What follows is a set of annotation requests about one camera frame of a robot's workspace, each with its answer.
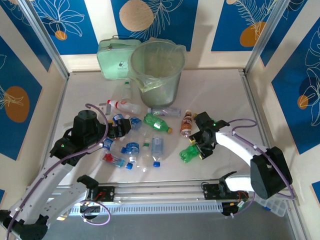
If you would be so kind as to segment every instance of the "trash bin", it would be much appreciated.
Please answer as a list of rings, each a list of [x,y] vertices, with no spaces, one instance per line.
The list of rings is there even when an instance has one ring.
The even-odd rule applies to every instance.
[[[185,46],[156,38],[133,51],[128,77],[137,82],[145,105],[164,107],[175,101],[186,53]]]

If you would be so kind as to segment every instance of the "white table surface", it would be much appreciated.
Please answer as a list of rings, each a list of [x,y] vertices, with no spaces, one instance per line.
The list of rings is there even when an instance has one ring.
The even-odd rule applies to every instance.
[[[78,112],[85,109],[86,103],[98,105],[108,99],[121,100],[123,83],[123,80],[105,80],[100,72],[71,74],[54,142],[63,136],[63,125],[73,121]],[[147,107],[140,98],[137,86],[132,84],[132,88],[132,102],[142,106],[142,112],[138,117],[143,119]],[[250,169],[243,160],[219,145],[213,155],[204,160],[195,158],[189,163],[184,163],[179,157],[180,151],[190,144],[187,138],[179,135],[182,115],[187,109],[192,110],[192,113],[206,111],[215,120],[227,122],[239,118],[254,119],[238,70],[184,70],[172,106],[181,108],[181,118],[162,118],[173,131],[171,134],[163,134],[164,160],[161,162],[161,167],[151,166],[146,172],[142,172],[136,165],[132,170],[117,168],[100,161],[101,150],[98,150],[83,157],[60,184],[72,184],[84,174],[95,178],[99,183],[131,183],[217,179],[231,171],[239,170],[249,173]],[[232,125],[238,124],[250,123],[239,122]],[[197,126],[193,123],[192,133],[197,130]],[[238,132],[255,143],[262,144],[257,127],[239,129]]]

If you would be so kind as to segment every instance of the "brown bottle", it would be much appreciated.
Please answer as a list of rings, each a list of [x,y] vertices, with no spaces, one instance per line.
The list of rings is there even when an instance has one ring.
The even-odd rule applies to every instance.
[[[180,134],[183,137],[189,137],[191,135],[192,128],[192,113],[190,110],[185,111],[185,116],[181,123]]]

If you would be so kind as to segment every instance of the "green bag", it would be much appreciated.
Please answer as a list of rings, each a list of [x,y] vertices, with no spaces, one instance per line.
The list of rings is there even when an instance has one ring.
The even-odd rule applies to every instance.
[[[125,79],[128,75],[128,60],[141,41],[135,39],[102,40],[96,57],[102,75],[108,80]]]

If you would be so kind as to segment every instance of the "green plastic bottle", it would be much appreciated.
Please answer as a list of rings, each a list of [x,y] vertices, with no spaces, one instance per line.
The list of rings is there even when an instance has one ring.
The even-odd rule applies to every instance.
[[[200,151],[197,148],[197,145],[191,145],[188,146],[185,150],[182,150],[179,153],[180,158],[182,159],[182,161],[184,161],[185,163],[188,163],[191,161],[191,159],[195,158],[196,156],[199,156]]]
[[[172,132],[172,128],[169,127],[165,121],[151,113],[145,115],[143,122],[160,132],[167,132],[168,134]]]

